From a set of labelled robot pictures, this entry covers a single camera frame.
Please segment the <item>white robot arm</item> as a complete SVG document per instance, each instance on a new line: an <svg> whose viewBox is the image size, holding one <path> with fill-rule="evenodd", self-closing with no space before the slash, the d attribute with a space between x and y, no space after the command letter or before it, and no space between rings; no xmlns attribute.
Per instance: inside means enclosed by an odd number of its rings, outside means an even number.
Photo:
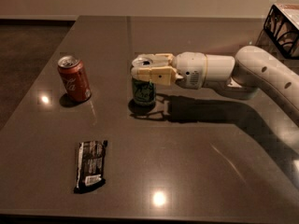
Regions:
<svg viewBox="0 0 299 224"><path fill-rule="evenodd" d="M199 52L140 54L131 66L132 78L182 89L209 88L217 94L248 100L257 90L268 95L299 124L299 76L263 49L245 46L235 56Z"/></svg>

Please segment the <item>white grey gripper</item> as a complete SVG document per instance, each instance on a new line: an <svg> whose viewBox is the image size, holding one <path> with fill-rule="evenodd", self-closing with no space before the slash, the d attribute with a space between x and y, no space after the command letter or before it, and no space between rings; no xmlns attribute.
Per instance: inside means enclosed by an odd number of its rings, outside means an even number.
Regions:
<svg viewBox="0 0 299 224"><path fill-rule="evenodd" d="M171 53L139 54L132 61L131 76L136 80L153 84L170 86L176 83L183 89L200 89L206 78L206 55L183 52L175 57L175 68L167 66L173 59L174 55Z"/></svg>

